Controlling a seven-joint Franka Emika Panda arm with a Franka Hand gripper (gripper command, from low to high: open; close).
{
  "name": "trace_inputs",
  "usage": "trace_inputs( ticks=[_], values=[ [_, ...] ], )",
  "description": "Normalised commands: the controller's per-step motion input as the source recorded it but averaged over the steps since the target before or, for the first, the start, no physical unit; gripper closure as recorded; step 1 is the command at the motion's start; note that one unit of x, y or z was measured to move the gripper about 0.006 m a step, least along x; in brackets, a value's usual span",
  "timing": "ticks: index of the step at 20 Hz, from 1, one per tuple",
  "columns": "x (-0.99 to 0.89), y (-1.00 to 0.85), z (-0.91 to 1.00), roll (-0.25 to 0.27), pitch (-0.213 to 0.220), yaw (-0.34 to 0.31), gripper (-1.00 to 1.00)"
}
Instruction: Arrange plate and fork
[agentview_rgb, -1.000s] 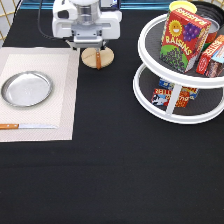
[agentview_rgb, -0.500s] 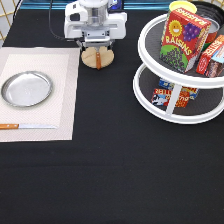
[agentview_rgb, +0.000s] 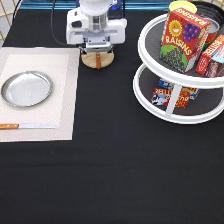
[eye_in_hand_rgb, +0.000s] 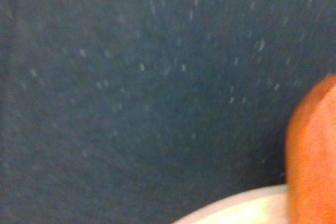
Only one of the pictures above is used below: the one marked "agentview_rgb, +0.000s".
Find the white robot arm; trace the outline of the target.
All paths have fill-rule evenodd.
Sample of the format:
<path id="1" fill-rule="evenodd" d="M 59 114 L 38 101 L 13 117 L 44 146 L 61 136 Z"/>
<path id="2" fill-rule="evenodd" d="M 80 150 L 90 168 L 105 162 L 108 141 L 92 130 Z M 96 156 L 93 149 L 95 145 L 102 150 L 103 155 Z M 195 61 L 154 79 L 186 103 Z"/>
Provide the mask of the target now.
<path id="1" fill-rule="evenodd" d="M 83 54 L 111 52 L 125 41 L 125 18 L 109 19 L 109 9 L 117 0 L 80 0 L 80 6 L 67 14 L 66 41 Z"/>

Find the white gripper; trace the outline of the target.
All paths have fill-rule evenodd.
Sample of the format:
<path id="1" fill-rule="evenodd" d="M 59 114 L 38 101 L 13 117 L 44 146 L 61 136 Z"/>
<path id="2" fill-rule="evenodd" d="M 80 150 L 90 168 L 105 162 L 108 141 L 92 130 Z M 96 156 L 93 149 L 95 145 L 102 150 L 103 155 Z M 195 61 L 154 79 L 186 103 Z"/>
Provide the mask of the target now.
<path id="1" fill-rule="evenodd" d="M 67 14 L 66 41 L 68 45 L 80 48 L 81 55 L 89 52 L 113 53 L 116 44 L 125 41 L 127 20 L 109 20 L 107 14 L 89 16 L 80 8 Z"/>

